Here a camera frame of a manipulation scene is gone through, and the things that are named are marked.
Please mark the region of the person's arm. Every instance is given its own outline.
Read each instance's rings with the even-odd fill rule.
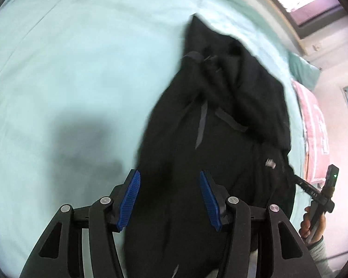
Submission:
[[[311,225],[311,222],[309,220],[309,212],[311,207],[306,207],[304,210],[307,211],[305,215],[303,216],[303,221],[301,222],[300,226],[301,229],[299,230],[299,234],[302,237],[303,241],[305,242],[305,239],[310,235],[311,231],[309,230],[309,227]],[[325,242],[323,233],[326,228],[326,218],[325,215],[322,214],[319,218],[319,226],[317,228],[316,234],[312,238],[312,242],[310,244],[307,244],[307,248],[316,263],[316,266],[318,268],[318,271],[322,278],[334,278],[336,275],[333,273],[331,268],[329,267],[329,262],[327,261],[327,255],[326,255],[326,249],[325,249]]]

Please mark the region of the jacket logo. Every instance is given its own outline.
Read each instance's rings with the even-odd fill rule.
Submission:
[[[267,159],[266,166],[272,167],[272,169],[275,169],[276,163],[272,159]]]

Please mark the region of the pink blanket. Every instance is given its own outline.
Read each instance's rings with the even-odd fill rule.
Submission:
[[[325,119],[313,93],[297,81],[293,81],[293,86],[298,95],[306,142],[304,179],[311,184],[325,183],[327,167],[330,165]]]

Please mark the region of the metal pivot screw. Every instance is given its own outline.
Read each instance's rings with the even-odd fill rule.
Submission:
[[[271,209],[271,211],[273,212],[278,212],[280,210],[280,207],[275,204],[272,204],[269,206],[269,209]]]
[[[111,201],[111,198],[109,198],[108,196],[105,196],[104,198],[100,199],[100,203],[105,205],[108,204]]]
[[[63,205],[60,210],[62,212],[69,212],[69,210],[71,209],[70,205]]]
[[[231,204],[237,204],[238,203],[238,198],[236,198],[235,196],[230,196],[228,198],[228,201],[231,203]]]

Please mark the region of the blue gripper pad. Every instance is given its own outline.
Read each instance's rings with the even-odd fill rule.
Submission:
[[[219,205],[215,199],[214,193],[212,192],[206,174],[203,171],[200,172],[200,188],[210,222],[215,230],[219,232],[222,229]]]
[[[141,185],[141,175],[139,171],[135,171],[130,181],[130,174],[127,177],[125,183],[129,182],[125,195],[119,205],[119,215],[116,223],[116,227],[120,232],[129,222],[131,212],[135,203],[136,196],[138,195],[139,187]]]

